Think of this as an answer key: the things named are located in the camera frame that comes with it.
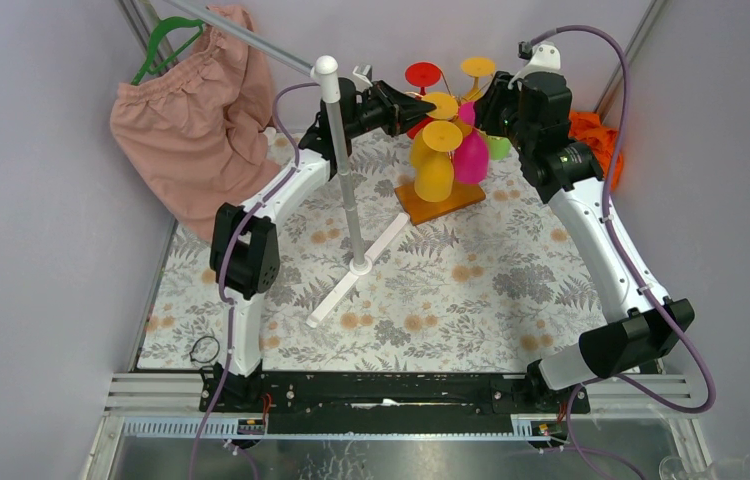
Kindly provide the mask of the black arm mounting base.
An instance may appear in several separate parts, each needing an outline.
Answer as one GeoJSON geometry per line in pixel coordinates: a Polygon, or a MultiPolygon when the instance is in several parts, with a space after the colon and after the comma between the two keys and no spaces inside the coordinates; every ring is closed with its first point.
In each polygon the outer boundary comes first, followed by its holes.
{"type": "Polygon", "coordinates": [[[504,434],[511,416],[590,411],[585,392],[500,373],[200,371],[202,412],[254,413],[271,434],[504,434]]]}

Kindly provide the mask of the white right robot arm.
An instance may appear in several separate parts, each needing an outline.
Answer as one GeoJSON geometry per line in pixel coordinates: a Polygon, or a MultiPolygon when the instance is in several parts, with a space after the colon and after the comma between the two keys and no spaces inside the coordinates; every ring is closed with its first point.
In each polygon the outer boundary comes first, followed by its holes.
{"type": "Polygon", "coordinates": [[[540,412],[558,405],[564,389],[666,356],[695,318],[690,302],[672,299],[651,274],[615,219],[603,168],[569,134],[571,100],[558,73],[499,71],[475,104],[476,127],[512,143],[523,177],[574,241],[607,321],[528,367],[524,396],[540,412]]]}

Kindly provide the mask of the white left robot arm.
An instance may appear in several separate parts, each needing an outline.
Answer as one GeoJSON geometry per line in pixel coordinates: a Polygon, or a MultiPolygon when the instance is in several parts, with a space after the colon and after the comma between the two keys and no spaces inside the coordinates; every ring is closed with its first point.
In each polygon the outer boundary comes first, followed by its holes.
{"type": "Polygon", "coordinates": [[[420,124],[433,104],[383,81],[364,89],[342,78],[333,102],[321,102],[313,123],[296,142],[292,160],[266,187],[241,205],[223,204],[215,217],[210,267],[227,306],[225,354],[214,364],[226,378],[223,398],[239,411],[260,401],[251,377],[262,365],[261,323],[267,292],[281,269],[278,230],[312,193],[339,174],[334,138],[350,141],[373,130],[395,137],[420,124]]]}

